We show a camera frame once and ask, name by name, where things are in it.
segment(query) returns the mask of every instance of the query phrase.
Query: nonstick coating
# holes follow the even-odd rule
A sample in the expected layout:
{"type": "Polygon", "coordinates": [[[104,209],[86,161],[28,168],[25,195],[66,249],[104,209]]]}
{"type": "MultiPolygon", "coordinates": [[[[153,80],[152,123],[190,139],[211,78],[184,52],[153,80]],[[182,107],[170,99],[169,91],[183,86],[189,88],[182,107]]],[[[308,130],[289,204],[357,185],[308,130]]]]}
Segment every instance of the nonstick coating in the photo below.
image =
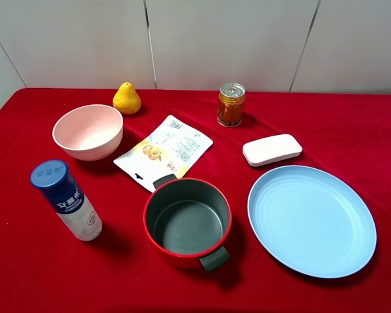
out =
{"type": "Polygon", "coordinates": [[[229,224],[220,192],[201,181],[181,179],[161,188],[147,210],[148,229],[163,248],[196,254],[214,246],[229,224]]]}

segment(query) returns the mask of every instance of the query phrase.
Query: plate rim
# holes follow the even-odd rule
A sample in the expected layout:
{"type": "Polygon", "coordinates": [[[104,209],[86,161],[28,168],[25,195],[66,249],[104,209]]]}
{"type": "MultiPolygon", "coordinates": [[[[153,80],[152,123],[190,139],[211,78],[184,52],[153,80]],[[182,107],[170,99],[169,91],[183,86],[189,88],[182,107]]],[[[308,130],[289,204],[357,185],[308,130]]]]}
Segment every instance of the plate rim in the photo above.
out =
{"type": "Polygon", "coordinates": [[[305,166],[305,165],[286,165],[286,166],[279,166],[277,168],[273,168],[272,170],[269,170],[267,171],[266,173],[262,174],[256,181],[255,183],[252,185],[250,191],[249,191],[249,196],[248,196],[248,203],[247,203],[247,209],[248,209],[248,218],[249,218],[249,223],[250,223],[250,227],[251,229],[253,230],[253,233],[255,234],[256,238],[258,239],[258,241],[261,243],[261,245],[267,250],[267,252],[272,256],[274,257],[277,261],[279,261],[280,263],[284,264],[286,267],[289,267],[290,269],[296,271],[296,272],[299,272],[299,273],[302,273],[304,275],[307,275],[307,276],[312,276],[312,277],[317,277],[317,278],[342,278],[342,277],[347,277],[347,276],[350,276],[352,274],[355,274],[357,272],[359,272],[361,269],[363,269],[368,263],[369,261],[372,259],[374,253],[375,253],[375,249],[377,247],[377,241],[378,241],[378,236],[377,236],[377,227],[375,225],[375,221],[373,219],[373,216],[371,214],[371,211],[369,210],[368,206],[366,205],[365,201],[356,193],[356,191],[353,190],[353,188],[351,188],[347,183],[345,183],[344,181],[342,181],[341,179],[337,178],[336,176],[326,172],[326,171],[323,171],[323,170],[320,170],[318,168],[314,168],[312,166],[305,166]],[[252,223],[252,217],[250,216],[250,210],[249,210],[249,203],[250,203],[250,198],[252,196],[252,190],[255,188],[255,186],[259,183],[260,180],[262,180],[262,178],[265,176],[265,175],[268,175],[269,173],[273,172],[273,171],[277,171],[277,170],[281,170],[282,168],[308,168],[308,169],[312,169],[312,170],[315,170],[315,171],[319,171],[321,173],[324,173],[326,175],[329,175],[331,176],[332,178],[334,178],[335,180],[338,180],[340,183],[344,184],[348,189],[350,189],[352,191],[352,193],[363,203],[364,207],[366,208],[366,210],[368,211],[369,213],[369,217],[370,217],[370,220],[371,220],[371,225],[373,226],[373,234],[374,234],[374,240],[373,240],[373,246],[371,248],[371,252],[369,253],[369,257],[367,260],[365,260],[365,262],[363,262],[363,265],[358,267],[357,269],[353,269],[352,271],[347,272],[346,274],[344,275],[316,275],[316,274],[311,274],[311,273],[308,273],[307,271],[303,271],[303,270],[299,270],[299,269],[296,269],[290,265],[288,265],[284,260],[281,260],[281,258],[277,257],[273,252],[272,252],[272,249],[269,249],[266,244],[264,244],[264,242],[261,240],[261,238],[258,236],[257,232],[255,231],[255,228],[253,226],[253,223],[252,223]]]}

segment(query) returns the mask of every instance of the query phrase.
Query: orange can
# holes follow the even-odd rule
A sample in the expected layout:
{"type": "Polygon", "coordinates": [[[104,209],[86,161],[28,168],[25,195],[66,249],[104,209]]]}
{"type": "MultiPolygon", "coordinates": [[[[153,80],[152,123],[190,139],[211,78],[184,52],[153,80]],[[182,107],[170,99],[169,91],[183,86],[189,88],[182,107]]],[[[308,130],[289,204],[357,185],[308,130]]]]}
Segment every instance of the orange can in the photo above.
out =
{"type": "Polygon", "coordinates": [[[220,88],[217,122],[226,127],[235,127],[242,122],[245,104],[245,88],[238,83],[225,83],[220,88]]]}

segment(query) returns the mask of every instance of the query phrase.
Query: plate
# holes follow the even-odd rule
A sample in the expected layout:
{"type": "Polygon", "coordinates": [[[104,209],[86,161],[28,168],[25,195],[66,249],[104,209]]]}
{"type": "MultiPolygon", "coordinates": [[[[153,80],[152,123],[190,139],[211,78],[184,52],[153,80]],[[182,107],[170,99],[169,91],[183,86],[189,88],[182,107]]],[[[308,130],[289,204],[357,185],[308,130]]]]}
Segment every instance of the plate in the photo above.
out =
{"type": "Polygon", "coordinates": [[[269,253],[314,277],[359,271],[377,244],[375,223],[358,194],[307,166],[282,166],[262,175],[249,193],[248,215],[269,253]]]}

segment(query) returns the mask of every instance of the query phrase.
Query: white soap bar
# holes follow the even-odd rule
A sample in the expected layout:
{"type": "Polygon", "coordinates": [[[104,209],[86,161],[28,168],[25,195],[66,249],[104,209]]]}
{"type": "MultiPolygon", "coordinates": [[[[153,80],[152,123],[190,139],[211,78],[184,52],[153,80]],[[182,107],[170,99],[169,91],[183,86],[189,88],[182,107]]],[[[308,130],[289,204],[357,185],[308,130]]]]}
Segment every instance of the white soap bar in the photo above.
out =
{"type": "Polygon", "coordinates": [[[251,166],[261,166],[298,156],[302,148],[292,135],[283,134],[245,143],[242,151],[251,166]]]}

